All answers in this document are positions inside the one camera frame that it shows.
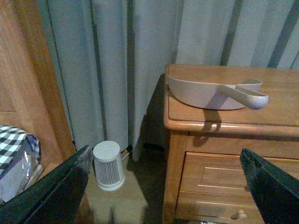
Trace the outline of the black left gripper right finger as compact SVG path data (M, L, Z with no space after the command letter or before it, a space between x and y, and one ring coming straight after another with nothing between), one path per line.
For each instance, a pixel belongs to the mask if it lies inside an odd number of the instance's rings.
M240 162L247 186L266 224L299 222L299 181L255 152L244 148Z

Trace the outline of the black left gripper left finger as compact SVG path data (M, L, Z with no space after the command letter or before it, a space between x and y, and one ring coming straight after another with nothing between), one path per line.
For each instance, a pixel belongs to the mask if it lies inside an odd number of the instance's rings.
M72 224L85 192L92 150L78 150L0 207L2 224Z

